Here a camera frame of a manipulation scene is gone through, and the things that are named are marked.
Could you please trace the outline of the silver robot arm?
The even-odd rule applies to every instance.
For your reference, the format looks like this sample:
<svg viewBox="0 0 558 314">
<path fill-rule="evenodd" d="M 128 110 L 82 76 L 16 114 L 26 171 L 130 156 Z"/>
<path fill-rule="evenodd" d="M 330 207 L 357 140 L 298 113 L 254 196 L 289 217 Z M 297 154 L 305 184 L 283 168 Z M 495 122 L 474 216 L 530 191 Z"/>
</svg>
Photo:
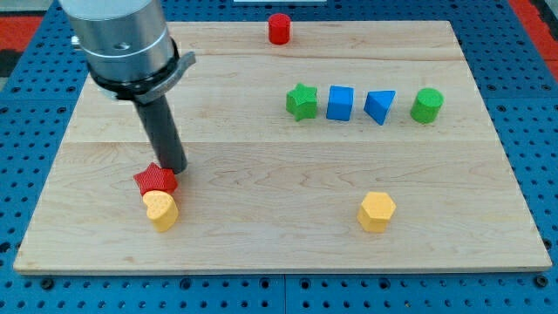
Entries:
<svg viewBox="0 0 558 314">
<path fill-rule="evenodd" d="M 158 0 L 61 0 L 93 80 L 116 99 L 149 103 L 176 85 L 195 54 L 181 56 Z"/>
</svg>

